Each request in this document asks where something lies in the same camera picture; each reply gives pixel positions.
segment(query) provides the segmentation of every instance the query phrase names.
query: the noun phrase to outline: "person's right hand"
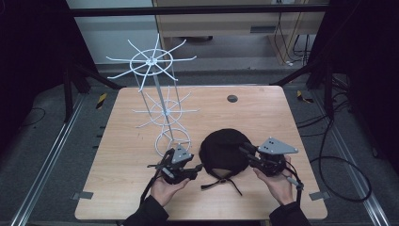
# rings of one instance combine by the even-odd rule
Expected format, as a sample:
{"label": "person's right hand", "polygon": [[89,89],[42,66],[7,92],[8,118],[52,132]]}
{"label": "person's right hand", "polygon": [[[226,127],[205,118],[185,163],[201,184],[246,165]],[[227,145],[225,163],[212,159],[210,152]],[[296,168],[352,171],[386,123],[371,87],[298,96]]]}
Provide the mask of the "person's right hand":
{"label": "person's right hand", "polygon": [[162,177],[158,177],[152,185],[151,195],[161,204],[165,206],[172,199],[177,191],[183,189],[190,179],[186,178],[177,185],[170,185]]}
{"label": "person's right hand", "polygon": [[[291,162],[290,156],[285,155],[284,157],[287,162]],[[292,184],[286,178],[292,176],[288,170],[285,169],[280,175],[274,177],[267,177],[256,168],[253,171],[259,179],[266,183],[270,193],[280,205],[286,205],[294,201]]]}

